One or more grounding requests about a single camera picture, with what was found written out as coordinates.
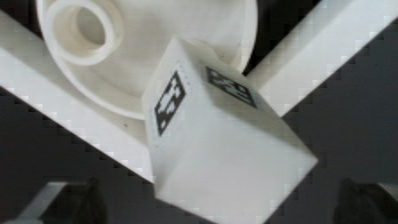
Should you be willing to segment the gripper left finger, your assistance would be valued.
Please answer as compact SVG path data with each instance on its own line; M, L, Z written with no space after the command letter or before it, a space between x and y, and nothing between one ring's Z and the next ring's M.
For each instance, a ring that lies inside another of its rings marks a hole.
M98 179L48 182L11 224L109 224Z

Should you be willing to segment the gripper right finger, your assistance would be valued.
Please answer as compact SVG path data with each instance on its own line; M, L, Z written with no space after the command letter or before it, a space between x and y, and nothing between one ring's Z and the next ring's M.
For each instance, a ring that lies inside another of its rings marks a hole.
M341 181L333 224L398 224L396 183Z

